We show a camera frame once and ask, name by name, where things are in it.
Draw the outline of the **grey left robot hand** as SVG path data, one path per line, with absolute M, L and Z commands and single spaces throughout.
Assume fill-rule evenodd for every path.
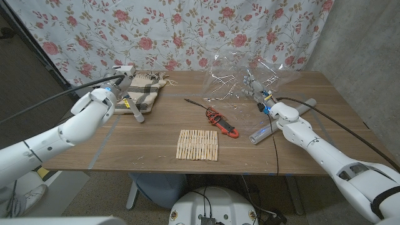
M 101 88 L 111 91 L 117 99 L 121 99 L 122 97 L 124 97 L 124 93 L 128 91 L 128 88 L 130 87 L 133 80 L 132 75 L 123 74 L 123 76 L 123 78 L 116 78 L 104 81 L 101 84 Z

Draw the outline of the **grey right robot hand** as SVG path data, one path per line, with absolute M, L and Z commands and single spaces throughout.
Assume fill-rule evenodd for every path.
M 244 77 L 243 84 L 242 92 L 253 98 L 258 105 L 262 104 L 264 107 L 271 108 L 277 103 L 272 92 L 268 91 L 252 74 Z

